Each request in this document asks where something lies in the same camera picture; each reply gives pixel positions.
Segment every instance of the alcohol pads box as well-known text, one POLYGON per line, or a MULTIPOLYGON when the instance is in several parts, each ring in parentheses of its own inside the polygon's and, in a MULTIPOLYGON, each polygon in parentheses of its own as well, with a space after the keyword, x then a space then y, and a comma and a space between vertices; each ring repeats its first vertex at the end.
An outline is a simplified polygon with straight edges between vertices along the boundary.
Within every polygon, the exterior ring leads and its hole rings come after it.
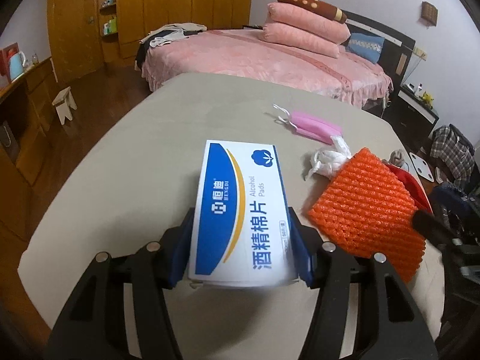
POLYGON ((285 284, 297 276, 275 147, 208 140, 195 205, 189 279, 257 287, 285 284))

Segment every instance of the blue pillow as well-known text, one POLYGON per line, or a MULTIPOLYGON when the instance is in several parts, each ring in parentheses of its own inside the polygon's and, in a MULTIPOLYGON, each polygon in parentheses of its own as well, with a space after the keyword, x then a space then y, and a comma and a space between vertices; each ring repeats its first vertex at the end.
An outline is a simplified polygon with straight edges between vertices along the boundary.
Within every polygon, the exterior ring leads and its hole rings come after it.
POLYGON ((376 64, 382 53, 384 41, 385 38, 381 36, 370 36, 354 32, 350 37, 346 50, 376 64))

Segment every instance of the pink pillow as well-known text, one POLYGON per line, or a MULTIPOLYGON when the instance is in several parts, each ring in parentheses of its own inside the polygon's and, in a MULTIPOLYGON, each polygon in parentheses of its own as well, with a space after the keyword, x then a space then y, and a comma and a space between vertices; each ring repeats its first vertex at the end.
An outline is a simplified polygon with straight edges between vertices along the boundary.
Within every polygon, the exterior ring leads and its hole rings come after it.
POLYGON ((292 4, 270 3, 268 13, 274 21, 312 32, 336 44, 343 43, 350 37, 350 30, 345 23, 326 19, 292 4))
POLYGON ((300 28, 283 23, 268 23, 263 26, 263 40, 269 43, 298 47, 324 56, 338 58, 338 45, 320 36, 311 34, 300 28))

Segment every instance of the kettle handle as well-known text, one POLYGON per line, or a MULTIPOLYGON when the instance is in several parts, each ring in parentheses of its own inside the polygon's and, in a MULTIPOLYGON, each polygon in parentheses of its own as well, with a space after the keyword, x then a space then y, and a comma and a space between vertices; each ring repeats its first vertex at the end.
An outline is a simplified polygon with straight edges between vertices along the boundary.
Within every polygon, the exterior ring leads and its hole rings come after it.
POLYGON ((25 67, 25 62, 26 62, 26 58, 25 58, 25 54, 23 53, 23 51, 19 51, 18 54, 20 54, 20 59, 22 60, 22 67, 25 67))

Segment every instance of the wall switch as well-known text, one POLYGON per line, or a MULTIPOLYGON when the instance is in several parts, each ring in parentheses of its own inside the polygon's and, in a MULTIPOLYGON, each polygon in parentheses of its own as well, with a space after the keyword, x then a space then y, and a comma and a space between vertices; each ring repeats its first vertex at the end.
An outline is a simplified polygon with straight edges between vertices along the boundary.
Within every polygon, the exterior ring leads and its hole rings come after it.
POLYGON ((424 52, 421 48, 419 47, 414 47, 413 48, 413 54, 415 54, 416 56, 419 56, 421 59, 423 59, 424 61, 427 60, 427 53, 424 52))

